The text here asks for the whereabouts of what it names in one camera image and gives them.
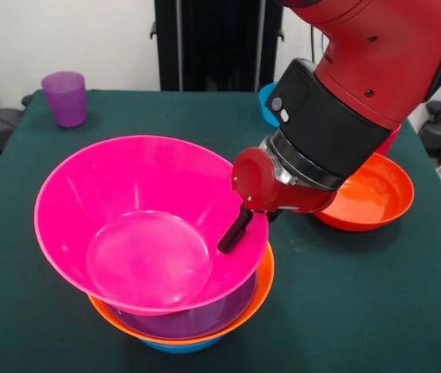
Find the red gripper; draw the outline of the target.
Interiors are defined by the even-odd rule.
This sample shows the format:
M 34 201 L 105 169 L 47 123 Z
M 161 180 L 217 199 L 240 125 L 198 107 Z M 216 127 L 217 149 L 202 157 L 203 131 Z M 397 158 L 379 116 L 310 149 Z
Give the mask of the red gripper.
M 274 162 L 260 148 L 248 148 L 236 158 L 232 186 L 244 202 L 236 219 L 219 240 L 217 249 L 223 254 L 231 253 L 243 238 L 253 219 L 252 211 L 267 212 L 268 221 L 273 222 L 283 210 L 315 213 L 327 208 L 335 199 L 334 192 L 277 180 Z

